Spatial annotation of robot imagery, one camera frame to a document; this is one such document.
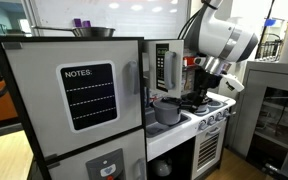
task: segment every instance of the kitchen utensil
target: kitchen utensil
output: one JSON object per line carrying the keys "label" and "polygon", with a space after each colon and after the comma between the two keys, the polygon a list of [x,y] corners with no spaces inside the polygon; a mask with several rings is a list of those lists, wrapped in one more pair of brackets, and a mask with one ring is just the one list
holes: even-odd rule
{"label": "kitchen utensil", "polygon": [[180,121],[181,109],[179,105],[163,102],[162,98],[154,101],[153,107],[157,122],[164,125],[173,125]]}
{"label": "kitchen utensil", "polygon": [[157,176],[168,176],[172,172],[172,160],[168,157],[160,156],[152,161],[152,170]]}
{"label": "kitchen utensil", "polygon": [[76,27],[58,28],[45,26],[32,26],[34,29],[47,29],[56,31],[71,31],[76,37],[112,37],[115,29],[105,27]]}

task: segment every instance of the dashed lines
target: dashed lines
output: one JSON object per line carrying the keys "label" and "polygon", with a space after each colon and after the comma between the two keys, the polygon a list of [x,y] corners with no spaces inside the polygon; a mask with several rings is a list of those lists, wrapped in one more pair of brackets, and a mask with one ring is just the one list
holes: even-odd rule
{"label": "dashed lines", "polygon": [[75,104],[71,104],[70,106],[78,106],[78,105],[82,105],[82,104],[86,104],[86,103],[91,103],[91,102],[95,102],[95,101],[100,101],[100,100],[104,100],[104,99],[109,99],[114,97],[114,95],[112,96],[106,96],[106,97],[101,97],[101,98],[97,98],[97,99],[92,99],[89,101],[83,101],[83,102],[79,102],[79,103],[75,103]]}
{"label": "dashed lines", "polygon": [[107,86],[107,85],[111,85],[111,84],[113,84],[113,82],[97,84],[97,85],[92,85],[92,86],[85,86],[85,87],[75,88],[75,89],[68,89],[68,90],[66,90],[66,92],[72,92],[72,91],[79,91],[79,90],[83,90],[83,89],[96,88],[96,87]]}
{"label": "dashed lines", "polygon": [[97,112],[90,113],[90,114],[85,114],[85,115],[79,116],[79,117],[75,117],[75,118],[73,118],[73,120],[77,120],[77,119],[89,117],[89,116],[92,116],[92,115],[100,114],[100,113],[103,113],[103,112],[111,111],[111,110],[113,110],[113,109],[116,109],[116,107],[114,107],[114,108],[109,108],[109,109],[104,109],[104,110],[97,111]]}

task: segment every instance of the refrigerator handle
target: refrigerator handle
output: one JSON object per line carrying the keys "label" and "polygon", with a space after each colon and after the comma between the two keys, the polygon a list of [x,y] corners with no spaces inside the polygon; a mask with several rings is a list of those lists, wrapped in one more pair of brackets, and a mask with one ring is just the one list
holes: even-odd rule
{"label": "refrigerator handle", "polygon": [[129,76],[131,78],[130,81],[131,91],[133,94],[138,94],[140,91],[138,63],[136,61],[130,61],[128,65],[129,65]]}
{"label": "refrigerator handle", "polygon": [[164,81],[167,90],[171,90],[175,87],[175,83],[172,79],[173,59],[175,57],[176,53],[171,51],[167,51],[164,56]]}
{"label": "refrigerator handle", "polygon": [[140,178],[139,180],[146,180],[146,160],[145,158],[141,158],[138,161],[138,164],[140,166]]}

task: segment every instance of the shelf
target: shelf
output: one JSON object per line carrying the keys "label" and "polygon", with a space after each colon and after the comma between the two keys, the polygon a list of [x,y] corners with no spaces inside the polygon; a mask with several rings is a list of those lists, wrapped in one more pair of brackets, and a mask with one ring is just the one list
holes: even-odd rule
{"label": "shelf", "polygon": [[270,131],[270,129],[265,130],[256,129],[254,134],[288,149],[288,139],[282,136],[275,136],[273,130]]}
{"label": "shelf", "polygon": [[283,110],[283,106],[278,105],[278,104],[269,103],[269,102],[265,102],[265,101],[264,101],[264,102],[263,102],[263,105],[269,106],[269,107],[272,107],[272,108],[275,108],[275,109]]}

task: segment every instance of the cabinet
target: cabinet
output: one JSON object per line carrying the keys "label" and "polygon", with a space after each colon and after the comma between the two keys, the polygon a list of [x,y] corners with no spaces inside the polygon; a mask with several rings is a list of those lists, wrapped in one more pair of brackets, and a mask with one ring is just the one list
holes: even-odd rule
{"label": "cabinet", "polygon": [[288,64],[249,62],[230,147],[258,168],[288,160]]}

